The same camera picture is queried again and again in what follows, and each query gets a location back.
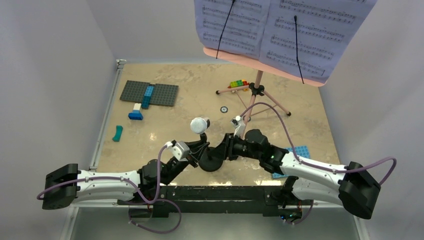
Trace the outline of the black microphone stand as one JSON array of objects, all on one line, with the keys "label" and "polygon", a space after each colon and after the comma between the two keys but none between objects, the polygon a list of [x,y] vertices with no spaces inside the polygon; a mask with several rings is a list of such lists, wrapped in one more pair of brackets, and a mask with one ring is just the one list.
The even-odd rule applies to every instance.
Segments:
[{"label": "black microphone stand", "polygon": [[[207,136],[206,133],[200,134],[200,136]],[[209,150],[205,152],[198,162],[199,167],[205,171],[205,172],[215,172],[221,168],[223,165],[223,160],[218,159],[216,156],[212,155],[212,150],[214,150],[214,147],[209,147]]]}]

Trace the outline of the white microphone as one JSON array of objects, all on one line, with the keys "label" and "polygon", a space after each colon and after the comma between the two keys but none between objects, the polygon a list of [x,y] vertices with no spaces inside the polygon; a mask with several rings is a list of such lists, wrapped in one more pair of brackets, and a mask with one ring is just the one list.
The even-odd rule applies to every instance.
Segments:
[{"label": "white microphone", "polygon": [[195,134],[203,134],[211,125],[208,117],[195,117],[190,122],[190,129]]}]

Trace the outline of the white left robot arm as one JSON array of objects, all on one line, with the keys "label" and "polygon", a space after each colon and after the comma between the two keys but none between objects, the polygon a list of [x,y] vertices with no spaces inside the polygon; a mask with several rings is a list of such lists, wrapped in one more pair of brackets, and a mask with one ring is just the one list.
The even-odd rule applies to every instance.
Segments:
[{"label": "white left robot arm", "polygon": [[87,171],[79,169],[76,163],[69,163],[46,175],[44,190],[36,198],[42,201],[44,210],[91,200],[152,205],[160,199],[162,185],[169,185],[187,166],[198,166],[209,144],[204,133],[197,141],[168,141],[156,159],[127,172]]}]

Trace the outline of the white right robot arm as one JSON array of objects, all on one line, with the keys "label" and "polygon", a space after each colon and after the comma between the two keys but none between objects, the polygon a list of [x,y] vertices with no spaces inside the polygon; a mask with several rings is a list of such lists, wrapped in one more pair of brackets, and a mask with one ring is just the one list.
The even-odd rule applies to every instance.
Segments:
[{"label": "white right robot arm", "polygon": [[245,138],[227,133],[209,155],[219,160],[238,157],[257,160],[271,174],[294,177],[280,196],[288,204],[296,200],[318,200],[343,206],[352,215],[369,220],[374,212],[381,184],[357,162],[329,164],[305,157],[271,144],[258,129]]}]

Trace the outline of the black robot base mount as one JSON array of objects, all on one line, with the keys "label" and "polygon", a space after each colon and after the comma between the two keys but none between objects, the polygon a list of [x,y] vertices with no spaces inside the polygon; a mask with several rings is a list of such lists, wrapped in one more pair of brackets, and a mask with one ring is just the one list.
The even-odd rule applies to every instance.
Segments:
[{"label": "black robot base mount", "polygon": [[134,219],[167,218],[171,213],[261,214],[296,220],[311,200],[300,200],[283,186],[163,186],[151,206],[134,200],[129,210]]}]

